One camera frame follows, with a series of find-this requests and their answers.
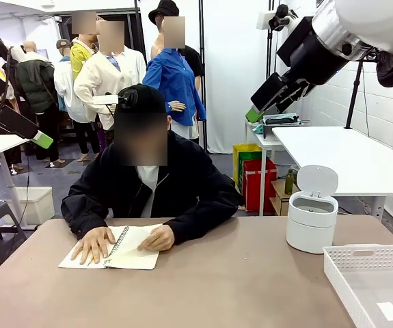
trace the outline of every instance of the black cap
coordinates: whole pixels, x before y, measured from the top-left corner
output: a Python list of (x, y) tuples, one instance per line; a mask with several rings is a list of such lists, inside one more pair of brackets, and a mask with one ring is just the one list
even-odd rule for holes
[(70, 47), (70, 41), (67, 39), (60, 39), (57, 41), (57, 49)]
[(172, 0), (160, 0), (158, 8), (149, 13), (149, 19), (155, 24), (155, 16), (157, 14), (163, 15), (164, 17), (175, 17), (180, 16), (180, 10), (176, 6), (176, 3)]
[(167, 120), (165, 101), (157, 89), (137, 84), (121, 90), (114, 115), (115, 130), (140, 132)]

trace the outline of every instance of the white table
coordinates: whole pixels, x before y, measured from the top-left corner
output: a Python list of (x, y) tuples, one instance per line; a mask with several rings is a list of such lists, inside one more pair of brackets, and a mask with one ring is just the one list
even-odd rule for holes
[[(3, 175), (3, 179), (5, 180), (6, 186), (8, 187), (8, 191), (10, 193), (12, 203), (14, 205), (14, 214), (16, 215), (16, 218), (18, 221), (21, 219), (21, 206), (20, 206), (20, 200), (18, 199), (18, 195), (15, 189), (15, 184), (12, 181), (11, 177), (11, 172), (10, 168), (8, 167), (8, 164), (6, 163), (6, 158), (3, 152), (5, 150), (11, 149), (13, 147), (19, 146), (21, 144), (24, 144), (25, 142), (28, 142), (27, 139), (22, 139), (18, 135), (0, 135), (0, 166), (1, 166), (1, 171)], [(22, 220), (21, 222), (22, 227), (27, 226), (26, 220)]]
[(264, 160), (267, 155), (267, 151), (271, 151), (271, 161), (275, 164), (275, 152), (283, 151), (283, 144), (274, 135), (270, 137), (269, 140), (265, 140), (263, 135), (257, 135), (252, 129), (255, 128), (257, 124), (249, 123), (245, 118), (245, 142), (247, 142), (248, 130), (254, 136), (256, 143), (262, 148), (262, 168), (261, 168), (261, 181), (260, 181), (260, 209), (258, 214), (263, 216), (263, 210), (265, 209), (265, 178), (266, 178), (266, 161)]
[(393, 149), (339, 126), (275, 128), (274, 134), (299, 167), (322, 165), (339, 177), (335, 196), (371, 196), (371, 215), (381, 218), (393, 196)]

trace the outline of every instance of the white curtain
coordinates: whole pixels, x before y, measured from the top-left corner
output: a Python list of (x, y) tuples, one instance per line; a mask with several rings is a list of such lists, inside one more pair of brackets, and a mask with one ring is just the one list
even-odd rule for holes
[[(186, 17), (186, 44), (200, 50), (198, 0), (175, 0)], [(159, 0), (142, 0), (146, 53), (158, 31), (148, 18)], [(256, 28), (258, 12), (267, 0), (205, 0), (205, 64), (208, 149), (231, 153), (243, 143), (245, 114), (251, 96), (265, 81), (267, 32)]]

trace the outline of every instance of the white container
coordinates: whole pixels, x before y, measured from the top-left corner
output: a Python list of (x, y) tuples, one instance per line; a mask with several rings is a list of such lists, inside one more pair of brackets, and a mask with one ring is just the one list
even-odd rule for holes
[(302, 190), (289, 199), (287, 243), (300, 251), (322, 254), (333, 245), (339, 204), (330, 197), (338, 188), (338, 175), (328, 167), (309, 165), (297, 175)]
[(357, 328), (393, 328), (393, 245), (324, 247), (324, 272)]
[[(16, 187), (20, 200), (20, 209), (23, 213), (26, 206), (26, 187)], [(6, 200), (13, 213), (15, 213), (12, 200)], [(53, 207), (52, 187), (29, 187), (27, 191), (27, 207), (23, 220), (27, 224), (43, 224), (55, 216)], [(13, 223), (9, 217), (4, 217), (6, 223)]]

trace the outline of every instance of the green jacket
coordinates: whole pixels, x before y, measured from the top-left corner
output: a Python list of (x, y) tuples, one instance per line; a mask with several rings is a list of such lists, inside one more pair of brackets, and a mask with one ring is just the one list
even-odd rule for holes
[(72, 63), (73, 81), (78, 77), (84, 63), (90, 59), (95, 52), (95, 46), (93, 49), (89, 49), (77, 38), (73, 40), (72, 47), (70, 48), (70, 62)]
[(18, 63), (16, 84), (36, 113), (44, 113), (52, 105), (57, 106), (57, 92), (53, 82), (51, 62), (29, 60)]

